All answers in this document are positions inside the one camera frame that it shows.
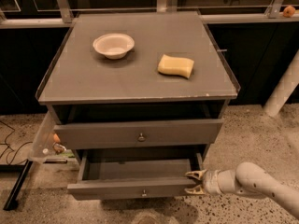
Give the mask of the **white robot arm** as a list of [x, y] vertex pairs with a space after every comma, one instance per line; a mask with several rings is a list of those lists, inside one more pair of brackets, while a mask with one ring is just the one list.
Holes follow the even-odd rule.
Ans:
[[188, 194], [267, 197], [299, 218], [299, 191], [280, 183], [255, 163], [242, 162], [234, 170], [190, 171], [185, 175], [199, 182], [197, 186], [185, 189]]

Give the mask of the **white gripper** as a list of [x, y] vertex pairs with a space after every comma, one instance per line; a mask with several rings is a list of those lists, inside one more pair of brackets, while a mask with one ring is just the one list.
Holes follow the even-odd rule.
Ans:
[[233, 170], [215, 170], [215, 171], [190, 171], [185, 174], [188, 178], [195, 180], [203, 179], [203, 187], [197, 185], [193, 188], [186, 188], [185, 192], [191, 195], [205, 195], [206, 192], [211, 195], [221, 195], [234, 193], [235, 187], [235, 171]]

